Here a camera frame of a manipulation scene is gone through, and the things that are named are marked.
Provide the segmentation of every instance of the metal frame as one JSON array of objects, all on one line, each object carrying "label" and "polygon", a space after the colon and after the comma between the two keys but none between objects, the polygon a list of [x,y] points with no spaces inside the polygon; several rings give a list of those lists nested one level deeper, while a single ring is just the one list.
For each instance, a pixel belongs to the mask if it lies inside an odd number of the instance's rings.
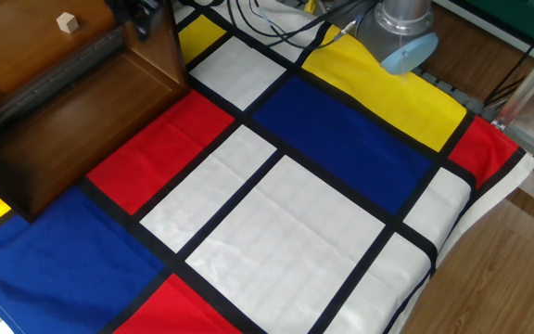
[{"label": "metal frame", "polygon": [[525,134],[522,130],[510,125],[518,113],[525,107],[534,95],[534,69],[520,84],[515,93],[504,105],[502,111],[492,122],[498,129],[513,139],[521,148],[534,155],[534,138]]}]

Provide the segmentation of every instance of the blue rectangle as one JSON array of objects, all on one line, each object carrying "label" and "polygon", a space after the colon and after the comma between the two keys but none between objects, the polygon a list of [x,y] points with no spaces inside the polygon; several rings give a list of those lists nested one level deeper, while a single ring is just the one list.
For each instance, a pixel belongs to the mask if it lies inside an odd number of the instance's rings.
[{"label": "blue rectangle", "polygon": [[299,77],[290,78],[253,118],[393,214],[431,165],[358,111]]},{"label": "blue rectangle", "polygon": [[162,268],[72,188],[34,224],[0,226],[0,315],[15,332],[97,333]]}]

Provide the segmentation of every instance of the white surface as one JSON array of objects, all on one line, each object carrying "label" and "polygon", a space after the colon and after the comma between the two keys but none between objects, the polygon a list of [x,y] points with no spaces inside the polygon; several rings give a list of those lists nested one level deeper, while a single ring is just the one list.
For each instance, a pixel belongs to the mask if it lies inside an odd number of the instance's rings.
[{"label": "white surface", "polygon": [[179,251],[274,152],[271,144],[241,126],[141,224],[171,250]]},{"label": "white surface", "polygon": [[459,223],[454,227],[454,231],[452,231],[444,243],[444,246],[442,246],[442,250],[440,250],[436,261],[437,266],[442,263],[448,252],[454,247],[464,232],[525,181],[533,168],[534,158],[526,154],[509,174],[471,205],[471,208],[463,215]]},{"label": "white surface", "polygon": [[393,235],[325,332],[381,333],[429,267],[425,253]]},{"label": "white surface", "polygon": [[470,194],[471,187],[462,178],[440,168],[404,222],[439,250]]},{"label": "white surface", "polygon": [[305,333],[383,228],[288,157],[186,260],[269,333]]},{"label": "white surface", "polygon": [[285,71],[233,37],[190,73],[239,109],[245,110]]},{"label": "white surface", "polygon": [[[514,46],[522,52],[527,52],[530,48],[530,45],[519,40],[508,32],[503,31],[502,29],[490,24],[489,22],[483,20],[482,18],[474,15],[473,13],[462,9],[460,6],[455,5],[450,0],[434,0],[435,3],[445,7],[454,14],[460,16],[463,19],[468,20],[469,22],[477,25],[479,28],[483,29],[486,32],[491,33],[492,35],[500,38],[509,45]],[[530,56],[534,58],[534,49],[530,52]]]},{"label": "white surface", "polygon": [[14,332],[3,321],[0,323],[0,334],[13,334]]},{"label": "white surface", "polygon": [[191,6],[183,6],[179,2],[173,5],[173,10],[174,21],[176,21],[176,24],[179,24],[183,19],[195,11]]},{"label": "white surface", "polygon": [[[301,28],[306,23],[314,19],[313,15],[306,13],[305,11],[292,8],[284,4],[280,4],[274,0],[260,0],[259,5],[261,6],[261,9],[267,19],[271,20],[273,23],[281,27],[284,32],[296,31],[297,29]],[[254,2],[252,6],[255,13],[260,15],[261,13],[254,5]],[[250,11],[250,8],[248,7],[248,1],[240,1],[240,7],[242,8],[242,12],[247,21],[255,29],[267,34],[274,34],[270,25],[265,19],[255,16]],[[228,22],[230,22],[230,16],[228,15],[228,7],[225,2],[220,6],[214,7],[213,10],[217,11],[222,17],[224,17]],[[232,10],[236,26],[241,31],[246,32],[247,34],[265,45],[269,45],[273,42],[277,42],[280,40],[279,37],[266,37],[252,31],[249,26],[242,20],[242,16],[240,15],[240,11],[238,10],[238,7],[236,6],[235,2],[232,2]],[[307,30],[306,32],[301,32],[295,35],[294,37],[290,38],[290,42],[301,46],[309,45],[314,40],[314,37],[316,36],[316,33],[321,27],[321,24],[322,23],[319,23],[315,27],[312,27]],[[275,45],[272,47],[272,49],[273,51],[279,53],[280,55],[284,56],[285,58],[288,58],[291,61],[296,61],[300,53],[302,53],[303,51],[302,49],[294,47],[287,43]]]}]

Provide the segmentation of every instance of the wooden box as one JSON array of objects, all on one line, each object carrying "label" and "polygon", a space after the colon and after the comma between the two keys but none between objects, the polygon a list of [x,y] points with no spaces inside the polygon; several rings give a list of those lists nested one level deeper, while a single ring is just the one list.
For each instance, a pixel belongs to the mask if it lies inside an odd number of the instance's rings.
[{"label": "wooden box", "polygon": [[33,220],[188,91],[170,3],[140,43],[103,0],[0,0],[0,198]]}]

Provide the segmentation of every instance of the green object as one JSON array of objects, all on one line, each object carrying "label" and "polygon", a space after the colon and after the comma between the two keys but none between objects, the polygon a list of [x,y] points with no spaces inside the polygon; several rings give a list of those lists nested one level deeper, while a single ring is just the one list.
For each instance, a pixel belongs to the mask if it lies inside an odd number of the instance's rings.
[{"label": "green object", "polygon": [[534,0],[467,0],[501,22],[534,40]]}]

